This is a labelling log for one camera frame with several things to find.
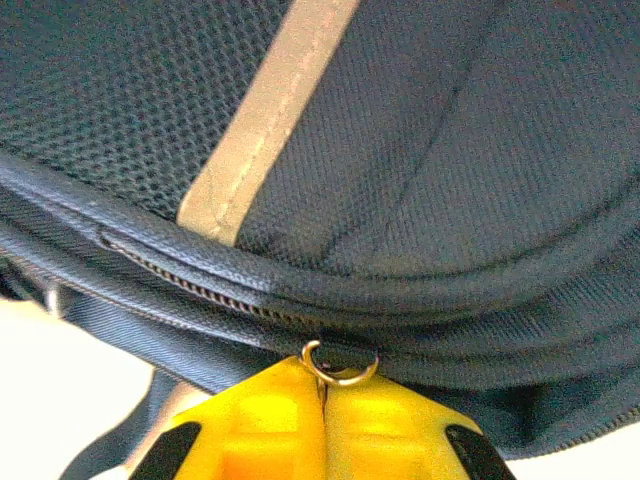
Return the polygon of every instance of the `reflective strip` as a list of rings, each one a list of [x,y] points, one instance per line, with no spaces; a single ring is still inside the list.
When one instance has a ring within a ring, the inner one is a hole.
[[[294,0],[223,138],[185,195],[178,224],[232,246],[359,0]]]

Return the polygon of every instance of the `stitching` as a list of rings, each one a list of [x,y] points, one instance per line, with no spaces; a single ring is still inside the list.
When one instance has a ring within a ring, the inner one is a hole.
[[[337,15],[336,7],[339,1],[340,0],[332,0],[331,2],[332,11],[324,17],[322,22],[318,23],[315,29],[315,32],[313,34],[313,39],[311,41],[311,48],[306,53],[306,55],[302,58],[302,61],[298,64],[297,72],[294,75],[291,83],[289,84],[289,89],[286,95],[280,102],[278,111],[273,117],[271,117],[271,120],[268,123],[266,133],[260,138],[258,144],[256,145],[255,150],[253,151],[253,153],[251,154],[247,162],[245,162],[245,164],[242,166],[240,176],[231,187],[230,200],[228,202],[220,204],[220,206],[218,207],[218,211],[214,217],[215,227],[212,230],[212,233],[214,235],[220,232],[220,230],[224,226],[225,218],[229,213],[229,208],[234,204],[234,200],[240,186],[244,183],[247,176],[249,175],[249,172],[251,171],[251,167],[253,166],[256,159],[258,158],[258,155],[262,151],[266,141],[273,134],[276,124],[278,123],[280,118],[282,118],[282,116],[284,115],[284,112],[287,106],[291,102],[291,99],[293,98],[296,90],[298,89],[298,86],[300,85],[300,79],[302,78],[303,73],[309,69],[309,64],[311,62],[312,57],[314,57],[318,52],[318,48],[320,46],[320,39],[323,36],[324,29],[331,24],[331,22]],[[211,175],[213,175],[213,169],[209,168],[209,176]]]

